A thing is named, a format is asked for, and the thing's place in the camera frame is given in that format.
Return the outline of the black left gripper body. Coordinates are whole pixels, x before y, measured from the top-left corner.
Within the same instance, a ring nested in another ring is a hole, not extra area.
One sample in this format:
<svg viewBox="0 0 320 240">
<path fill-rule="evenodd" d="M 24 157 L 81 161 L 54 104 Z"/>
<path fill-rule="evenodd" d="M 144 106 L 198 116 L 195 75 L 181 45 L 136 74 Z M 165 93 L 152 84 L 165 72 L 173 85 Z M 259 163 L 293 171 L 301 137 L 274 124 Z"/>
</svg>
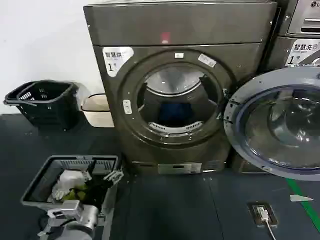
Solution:
<svg viewBox="0 0 320 240">
<path fill-rule="evenodd" d="M 110 188 L 110 181 L 103 179 L 92 179 L 85 183 L 85 196 L 82 203 L 85 205 L 101 205 L 106 193 Z"/>
</svg>

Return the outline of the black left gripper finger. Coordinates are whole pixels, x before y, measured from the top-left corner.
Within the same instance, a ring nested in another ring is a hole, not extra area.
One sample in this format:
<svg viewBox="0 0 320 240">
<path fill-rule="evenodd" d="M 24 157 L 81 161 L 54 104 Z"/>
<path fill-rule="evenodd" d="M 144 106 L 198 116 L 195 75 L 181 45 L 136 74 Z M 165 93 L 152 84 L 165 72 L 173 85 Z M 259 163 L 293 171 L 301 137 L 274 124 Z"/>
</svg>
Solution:
<svg viewBox="0 0 320 240">
<path fill-rule="evenodd" d="M 97 164 L 97 160 L 94 159 L 87 167 L 86 171 L 84 172 L 85 180 L 90 181 L 93 178 L 93 171 L 95 169 L 95 166 Z"/>
<path fill-rule="evenodd" d="M 124 176 L 124 173 L 122 170 L 114 170 L 108 175 L 103 177 L 103 180 L 112 183 L 112 185 L 116 185 Z"/>
</svg>

